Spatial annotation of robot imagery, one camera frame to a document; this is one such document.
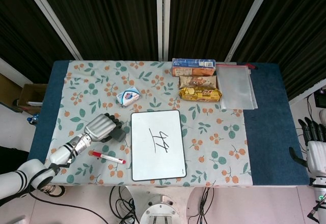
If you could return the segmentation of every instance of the whiteboard marker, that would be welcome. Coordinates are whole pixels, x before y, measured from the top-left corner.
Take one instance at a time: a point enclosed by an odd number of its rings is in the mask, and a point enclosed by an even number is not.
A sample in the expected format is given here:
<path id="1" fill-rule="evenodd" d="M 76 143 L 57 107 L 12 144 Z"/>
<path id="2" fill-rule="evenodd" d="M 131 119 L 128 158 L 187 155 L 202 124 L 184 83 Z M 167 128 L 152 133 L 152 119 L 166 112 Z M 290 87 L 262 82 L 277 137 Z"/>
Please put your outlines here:
<path id="1" fill-rule="evenodd" d="M 101 154 L 101 153 L 98 153 L 98 152 L 94 152 L 94 151 L 93 151 L 93 155 L 96 156 L 96 157 L 100 157 L 102 159 L 111 160 L 111 161 L 114 161 L 114 162 L 120 163 L 120 164 L 125 164 L 126 163 L 126 161 L 124 159 L 118 159 L 118 158 L 111 157 L 111 156 L 108 156 L 108 155 L 105 155 L 105 154 Z"/>

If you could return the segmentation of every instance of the robotic hand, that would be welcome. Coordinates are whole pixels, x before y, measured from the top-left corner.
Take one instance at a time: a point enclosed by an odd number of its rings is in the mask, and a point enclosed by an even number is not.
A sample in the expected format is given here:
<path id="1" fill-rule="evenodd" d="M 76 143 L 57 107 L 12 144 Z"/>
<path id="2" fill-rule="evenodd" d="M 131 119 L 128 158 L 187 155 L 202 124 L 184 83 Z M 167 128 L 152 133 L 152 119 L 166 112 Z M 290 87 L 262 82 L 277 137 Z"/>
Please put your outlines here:
<path id="1" fill-rule="evenodd" d="M 126 136 L 121 126 L 122 123 L 114 116 L 100 114 L 85 127 L 84 134 L 74 137 L 50 156 L 49 168 L 38 159 L 32 159 L 18 170 L 0 175 L 0 199 L 22 192 L 29 185 L 37 189 L 44 187 L 59 173 L 60 167 L 69 167 L 91 142 L 105 143 L 111 138 L 121 142 Z"/>
<path id="2" fill-rule="evenodd" d="M 292 159 L 308 168 L 315 176 L 311 178 L 311 185 L 315 188 L 317 205 L 308 214 L 308 217 L 318 223 L 326 224 L 326 128 L 305 117 L 299 120 L 307 147 L 307 160 L 299 158 L 293 148 L 289 148 Z M 319 221 L 313 216 L 318 211 Z"/>

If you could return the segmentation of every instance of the table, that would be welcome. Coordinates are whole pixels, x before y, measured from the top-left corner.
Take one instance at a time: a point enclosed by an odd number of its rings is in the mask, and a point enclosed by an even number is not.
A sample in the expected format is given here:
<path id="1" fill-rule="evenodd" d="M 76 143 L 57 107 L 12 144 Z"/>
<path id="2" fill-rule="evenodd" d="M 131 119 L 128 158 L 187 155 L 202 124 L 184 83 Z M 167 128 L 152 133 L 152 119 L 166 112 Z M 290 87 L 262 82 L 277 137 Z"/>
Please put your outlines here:
<path id="1" fill-rule="evenodd" d="M 53 66 L 29 159 L 45 161 L 68 64 L 57 61 Z M 300 148 L 279 67 L 255 65 L 259 69 L 252 70 L 251 78 L 259 108 L 243 112 L 253 185 L 307 185 L 306 170 L 288 154 L 288 147 L 294 147 L 298 154 Z"/>

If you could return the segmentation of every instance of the tablecloth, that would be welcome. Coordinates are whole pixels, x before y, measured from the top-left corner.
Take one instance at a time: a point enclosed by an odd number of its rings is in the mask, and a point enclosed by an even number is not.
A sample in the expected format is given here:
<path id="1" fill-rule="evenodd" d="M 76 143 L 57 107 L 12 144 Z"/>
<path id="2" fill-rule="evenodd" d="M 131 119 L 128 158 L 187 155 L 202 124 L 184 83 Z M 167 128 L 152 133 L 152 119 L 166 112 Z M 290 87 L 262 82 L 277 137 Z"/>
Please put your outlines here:
<path id="1" fill-rule="evenodd" d="M 92 143 L 70 168 L 61 169 L 53 184 L 249 186 L 251 167 L 242 110 L 221 110 L 219 103 L 190 102 L 178 96 L 178 77 L 168 62 L 72 61 L 69 63 L 57 124 L 47 158 L 58 147 L 82 133 L 98 114 L 109 113 L 123 122 L 126 139 Z M 121 108 L 116 94 L 135 86 L 141 98 Z M 131 179 L 130 115 L 132 112 L 178 109 L 187 176 L 133 182 Z M 117 164 L 92 156 L 98 151 L 126 159 Z"/>

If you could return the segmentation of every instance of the small whiteboard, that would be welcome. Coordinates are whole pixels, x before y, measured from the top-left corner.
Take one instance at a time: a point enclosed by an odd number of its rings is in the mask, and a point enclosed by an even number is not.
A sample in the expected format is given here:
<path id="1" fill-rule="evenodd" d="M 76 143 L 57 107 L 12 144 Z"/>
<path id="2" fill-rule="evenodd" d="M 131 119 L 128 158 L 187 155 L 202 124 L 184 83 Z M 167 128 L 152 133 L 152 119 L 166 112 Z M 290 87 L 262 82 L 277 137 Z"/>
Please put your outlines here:
<path id="1" fill-rule="evenodd" d="M 131 157 L 134 181 L 185 177 L 180 112 L 131 114 Z"/>

